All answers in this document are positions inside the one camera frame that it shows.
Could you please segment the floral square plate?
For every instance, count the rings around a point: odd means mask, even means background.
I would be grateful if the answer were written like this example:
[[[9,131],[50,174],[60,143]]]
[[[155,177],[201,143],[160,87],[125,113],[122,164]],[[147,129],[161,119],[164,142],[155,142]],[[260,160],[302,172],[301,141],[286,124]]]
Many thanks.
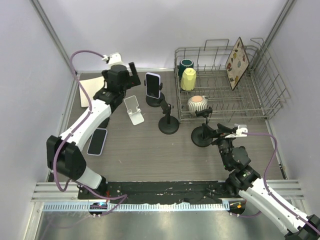
[[[232,91],[240,82],[250,65],[249,58],[242,38],[239,37],[232,48],[225,64],[227,79]]]

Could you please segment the black round-base phone stand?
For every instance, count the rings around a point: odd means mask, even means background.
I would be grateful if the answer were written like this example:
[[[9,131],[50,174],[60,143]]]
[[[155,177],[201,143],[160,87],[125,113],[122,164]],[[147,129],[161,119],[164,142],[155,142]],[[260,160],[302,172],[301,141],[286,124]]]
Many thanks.
[[[158,122],[159,130],[166,135],[172,135],[179,129],[180,123],[178,119],[171,115],[172,105],[167,103],[165,99],[160,102],[162,113],[165,114]]]

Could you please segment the dark green mug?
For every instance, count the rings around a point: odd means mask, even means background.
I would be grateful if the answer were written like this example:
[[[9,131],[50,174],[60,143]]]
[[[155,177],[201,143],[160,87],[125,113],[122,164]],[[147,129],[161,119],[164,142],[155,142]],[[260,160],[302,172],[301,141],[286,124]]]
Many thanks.
[[[193,68],[193,67],[194,67],[194,61],[188,58],[184,58],[179,62],[178,72],[180,75],[182,75],[185,69]]]

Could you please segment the striped white ceramic bowl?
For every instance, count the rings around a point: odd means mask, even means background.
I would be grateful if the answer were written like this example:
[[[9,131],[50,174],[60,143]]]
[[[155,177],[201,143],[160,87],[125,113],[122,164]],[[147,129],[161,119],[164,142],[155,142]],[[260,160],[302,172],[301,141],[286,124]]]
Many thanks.
[[[187,102],[189,112],[195,116],[196,111],[203,111],[208,107],[208,99],[204,95],[192,96]]]

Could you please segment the white folding phone stand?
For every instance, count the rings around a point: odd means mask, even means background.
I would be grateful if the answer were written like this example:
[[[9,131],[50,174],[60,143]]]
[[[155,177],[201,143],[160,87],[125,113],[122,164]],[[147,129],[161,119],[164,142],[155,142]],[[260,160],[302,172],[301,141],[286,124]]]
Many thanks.
[[[134,126],[139,125],[145,121],[140,109],[139,102],[135,95],[125,98],[124,104],[127,109],[127,114]]]

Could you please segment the white square plate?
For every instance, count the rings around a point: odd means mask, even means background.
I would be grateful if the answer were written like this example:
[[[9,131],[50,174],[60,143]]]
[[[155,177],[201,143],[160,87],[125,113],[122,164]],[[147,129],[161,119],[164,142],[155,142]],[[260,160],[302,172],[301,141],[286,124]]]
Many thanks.
[[[91,79],[86,79],[86,80],[81,80],[80,81],[82,87],[86,91],[87,95],[89,96],[89,100],[93,100],[93,96],[98,92],[101,88],[104,87],[104,77],[96,77],[96,78],[91,78]],[[80,93],[80,106],[82,108],[87,108],[89,107],[89,101],[83,92],[83,90],[79,87],[79,93]]]

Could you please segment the yellow faceted cup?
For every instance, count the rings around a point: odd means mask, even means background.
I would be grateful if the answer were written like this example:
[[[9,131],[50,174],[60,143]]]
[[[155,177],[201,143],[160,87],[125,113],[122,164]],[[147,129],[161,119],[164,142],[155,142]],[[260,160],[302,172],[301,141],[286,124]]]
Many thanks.
[[[181,88],[184,91],[192,91],[196,85],[197,73],[193,68],[186,68],[181,77]]]

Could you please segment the black phone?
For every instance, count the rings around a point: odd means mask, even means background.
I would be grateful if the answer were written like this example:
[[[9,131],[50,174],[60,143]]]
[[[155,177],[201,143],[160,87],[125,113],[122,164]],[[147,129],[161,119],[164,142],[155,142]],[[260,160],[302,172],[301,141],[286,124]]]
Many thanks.
[[[109,121],[110,121],[110,118],[108,117],[98,127],[99,128],[107,128]]]

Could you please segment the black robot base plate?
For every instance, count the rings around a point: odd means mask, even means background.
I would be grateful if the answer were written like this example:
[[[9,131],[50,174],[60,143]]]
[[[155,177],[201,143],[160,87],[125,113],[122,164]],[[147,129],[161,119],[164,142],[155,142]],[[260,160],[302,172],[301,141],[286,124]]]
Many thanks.
[[[216,204],[222,199],[238,198],[234,189],[223,181],[113,181],[108,182],[106,196],[127,195],[125,204],[180,203]]]

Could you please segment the lilac-case phone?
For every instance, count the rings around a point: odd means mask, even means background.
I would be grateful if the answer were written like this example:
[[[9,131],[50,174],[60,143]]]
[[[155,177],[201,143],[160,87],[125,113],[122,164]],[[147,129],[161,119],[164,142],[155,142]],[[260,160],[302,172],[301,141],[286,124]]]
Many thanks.
[[[161,95],[160,90],[161,76],[156,73],[147,72],[145,74],[146,95],[148,97],[159,99]]]
[[[91,156],[100,156],[103,152],[107,135],[107,129],[97,128],[91,136],[87,149],[87,154]]]

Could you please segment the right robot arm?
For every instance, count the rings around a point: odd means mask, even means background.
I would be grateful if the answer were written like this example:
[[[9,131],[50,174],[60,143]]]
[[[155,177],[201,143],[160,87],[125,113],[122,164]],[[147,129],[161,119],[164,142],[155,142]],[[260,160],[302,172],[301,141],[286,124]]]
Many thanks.
[[[246,125],[233,128],[217,124],[213,129],[206,123],[202,128],[211,145],[217,146],[223,167],[230,174],[226,179],[226,193],[233,198],[238,196],[253,204],[268,217],[284,234],[287,240],[318,240],[320,238],[320,218],[307,215],[273,190],[251,166],[251,159],[244,146],[234,147],[233,140],[250,133]]]

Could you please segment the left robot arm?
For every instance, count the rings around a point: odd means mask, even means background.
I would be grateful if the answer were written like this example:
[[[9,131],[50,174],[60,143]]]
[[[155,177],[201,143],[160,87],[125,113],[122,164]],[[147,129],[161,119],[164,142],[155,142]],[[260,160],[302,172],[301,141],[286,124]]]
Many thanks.
[[[87,188],[97,200],[106,195],[106,178],[87,166],[82,150],[99,125],[123,102],[127,90],[141,84],[134,62],[128,65],[115,64],[102,71],[104,85],[95,93],[86,111],[60,136],[51,135],[47,139],[47,166],[53,171],[57,184],[61,174]]]

